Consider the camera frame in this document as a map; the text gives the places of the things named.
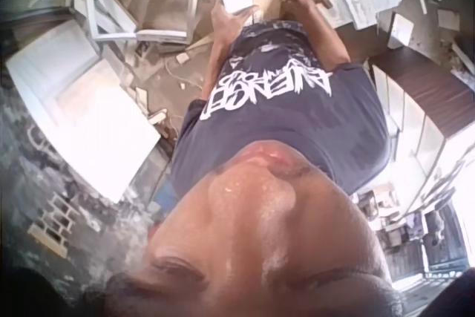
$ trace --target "navy t-shirt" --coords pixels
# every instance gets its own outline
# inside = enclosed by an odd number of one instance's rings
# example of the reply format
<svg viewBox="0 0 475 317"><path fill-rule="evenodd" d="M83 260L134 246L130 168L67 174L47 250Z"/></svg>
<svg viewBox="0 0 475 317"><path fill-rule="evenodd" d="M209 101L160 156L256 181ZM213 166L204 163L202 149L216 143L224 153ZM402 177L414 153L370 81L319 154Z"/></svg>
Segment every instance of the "navy t-shirt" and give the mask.
<svg viewBox="0 0 475 317"><path fill-rule="evenodd" d="M387 165L386 120L362 66L324 71L297 22L246 27L231 54L208 102L185 116L171 170L179 198L258 140L297 149L349 195Z"/></svg>

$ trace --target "graphic print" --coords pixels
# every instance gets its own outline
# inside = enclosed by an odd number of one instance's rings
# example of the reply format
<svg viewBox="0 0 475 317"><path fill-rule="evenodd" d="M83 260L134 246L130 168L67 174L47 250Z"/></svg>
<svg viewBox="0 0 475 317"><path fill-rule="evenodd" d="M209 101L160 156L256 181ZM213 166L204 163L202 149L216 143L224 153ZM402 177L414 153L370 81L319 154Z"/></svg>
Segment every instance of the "graphic print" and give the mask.
<svg viewBox="0 0 475 317"><path fill-rule="evenodd" d="M307 66L297 59L290 59L280 70L264 71L262 75L257 72L234 71L219 80L201 113L200 120L207 120L212 113L221 109L233 111L249 101L256 104L258 100L262 100L262 97L258 98L258 93L265 99L290 91L299 94L304 89L304 83L311 88L316 85L321 87L331 97L332 74L321 68Z"/></svg>

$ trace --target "hair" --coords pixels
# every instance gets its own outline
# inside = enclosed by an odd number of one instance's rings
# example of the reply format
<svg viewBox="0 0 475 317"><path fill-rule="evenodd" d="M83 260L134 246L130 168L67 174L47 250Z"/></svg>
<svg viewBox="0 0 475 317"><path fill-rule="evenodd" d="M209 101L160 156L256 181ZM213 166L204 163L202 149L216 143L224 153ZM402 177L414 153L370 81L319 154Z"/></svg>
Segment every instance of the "hair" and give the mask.
<svg viewBox="0 0 475 317"><path fill-rule="evenodd" d="M317 310L301 311L298 306L287 306L268 312L253 310L243 306L243 312L233 309L228 316L378 316L402 317L404 308L402 296L389 284L372 281L369 293L351 306L334 310L318 308ZM141 289L125 274L116 275L107 283L105 290L86 291L75 308L74 316L90 317L152 317L152 316L204 316L203 312L186 301L167 295L158 295Z"/></svg>

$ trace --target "floor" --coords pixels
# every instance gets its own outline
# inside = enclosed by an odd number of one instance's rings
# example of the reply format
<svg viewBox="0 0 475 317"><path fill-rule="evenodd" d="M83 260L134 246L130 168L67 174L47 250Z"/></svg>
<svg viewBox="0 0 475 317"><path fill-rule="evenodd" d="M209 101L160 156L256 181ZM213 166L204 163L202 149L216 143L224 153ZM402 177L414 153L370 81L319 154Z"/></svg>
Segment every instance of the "floor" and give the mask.
<svg viewBox="0 0 475 317"><path fill-rule="evenodd" d="M445 65L450 54L439 36L449 40L455 34L438 28L436 9L458 11L462 32L473 36L474 0L447 0L439 4L428 1L427 6L429 14L424 16L418 0L403 0L396 11L415 24L410 46ZM391 17L391 10L381 13L378 29L356 32L351 24L338 29L354 60L363 61L387 49ZM167 59L166 64L154 58L152 51L147 59L149 67L142 69L136 79L135 85L148 91L150 112L168 109L166 125L171 138L177 136L189 103L200 93L208 58L209 48L204 47L179 66L175 58ZM35 123L14 88L0 88L0 107L3 266L40 271L72 301L89 284L103 284L114 273L137 264L155 219L149 202L168 164L163 152L157 148L151 153L123 202L112 206L89 192L67 167L32 144L28 132L34 130ZM67 259L58 257L27 234L54 192L86 211L73 228Z"/></svg>

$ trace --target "eye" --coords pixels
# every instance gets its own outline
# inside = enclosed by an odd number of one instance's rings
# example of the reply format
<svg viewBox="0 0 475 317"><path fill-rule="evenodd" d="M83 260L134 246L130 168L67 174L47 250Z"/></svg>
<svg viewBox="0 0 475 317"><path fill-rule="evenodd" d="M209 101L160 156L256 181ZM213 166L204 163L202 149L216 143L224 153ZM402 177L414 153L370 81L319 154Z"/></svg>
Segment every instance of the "eye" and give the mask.
<svg viewBox="0 0 475 317"><path fill-rule="evenodd" d="M154 261L151 265L160 274L168 275L184 282L200 283L204 280L204 275L201 272L179 258L161 258Z"/></svg>

